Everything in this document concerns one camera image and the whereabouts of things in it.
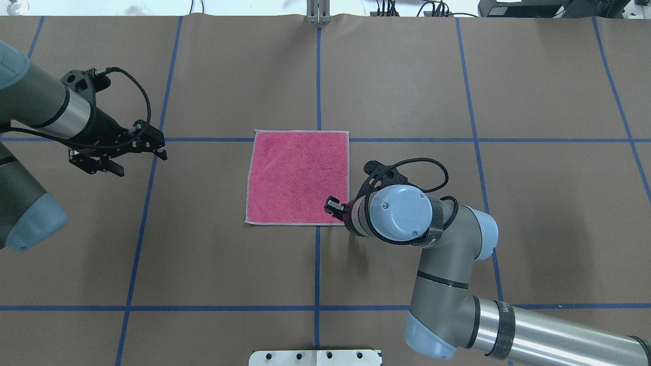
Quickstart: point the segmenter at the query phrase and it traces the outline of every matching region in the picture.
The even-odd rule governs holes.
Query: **pink cloth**
[[[348,132],[256,130],[245,222],[343,225],[324,205],[348,201],[348,168]]]

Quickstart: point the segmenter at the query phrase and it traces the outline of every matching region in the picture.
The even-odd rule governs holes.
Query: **gray robotic arm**
[[[111,72],[132,80],[145,97],[147,119],[123,128],[96,106],[95,95],[108,88]],[[145,90],[126,71],[73,70],[56,79],[27,56],[0,40],[0,134],[24,132],[68,147],[68,161],[88,174],[110,171],[124,176],[113,158],[151,152],[166,160],[163,133],[150,125]],[[12,127],[18,121],[31,129]],[[0,249],[27,251],[67,222],[56,200],[0,143]]]
[[[470,295],[473,263],[491,256],[497,224],[490,215],[459,206],[450,197],[442,201],[425,195],[445,183],[423,191],[398,172],[404,163],[368,162],[369,178],[357,197],[346,204],[328,197],[325,211],[354,235],[423,248],[405,331],[410,347],[436,359],[451,359],[464,347],[539,366],[651,365],[650,344],[639,337]],[[435,163],[447,182],[445,168]]]

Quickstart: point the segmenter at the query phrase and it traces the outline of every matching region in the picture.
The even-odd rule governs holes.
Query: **black band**
[[[30,126],[31,128],[33,128],[35,130],[38,130],[39,128],[47,127],[50,124],[53,124],[54,121],[59,119],[59,117],[61,117],[63,112],[66,111],[66,109],[68,108],[68,104],[70,103],[70,89],[68,87],[66,87],[65,85],[64,85],[64,87],[66,88],[66,98],[63,100],[63,104],[61,104],[61,108],[59,108],[59,110],[57,111],[57,114],[55,114],[52,118],[48,119],[47,121],[43,122],[42,124],[37,124],[36,126]]]
[[[649,345],[648,342],[646,342],[644,339],[640,337],[636,337],[634,335],[629,335],[629,337],[635,339],[642,346],[642,349],[646,354],[646,362],[649,364],[649,366],[651,366],[651,351],[649,351],[649,347],[651,345]]]
[[[472,348],[472,346],[475,345],[477,333],[479,332],[479,317],[481,315],[482,308],[479,305],[479,299],[476,296],[473,296],[473,299],[475,299],[475,325],[473,326],[473,333],[470,335],[470,341],[464,348]]]
[[[16,159],[15,156],[7,156],[6,158],[0,159],[0,167],[5,165],[5,164],[9,164],[9,163],[17,162],[17,161],[18,161],[18,159]]]
[[[493,349],[485,356],[497,359],[506,359],[511,353],[513,339],[516,337],[516,314],[513,307],[505,302],[495,302],[499,311],[499,326],[497,327],[497,338]]]
[[[418,271],[418,277],[429,279],[430,281],[442,283],[444,285],[448,285],[448,286],[452,286],[452,287],[458,287],[459,289],[465,289],[465,290],[468,289],[468,284],[467,283],[457,282],[457,281],[453,281],[451,279],[436,277],[435,275],[426,274],[425,272],[421,272],[421,271]]]

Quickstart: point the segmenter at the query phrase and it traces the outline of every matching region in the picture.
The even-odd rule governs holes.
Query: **white label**
[[[508,7],[495,7],[488,12],[488,15],[504,15],[506,10],[508,10]]]

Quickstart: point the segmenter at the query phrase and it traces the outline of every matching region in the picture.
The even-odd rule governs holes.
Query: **white bracket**
[[[330,0],[307,0],[307,17],[311,24],[330,23]]]
[[[380,350],[257,351],[249,366],[381,366]]]

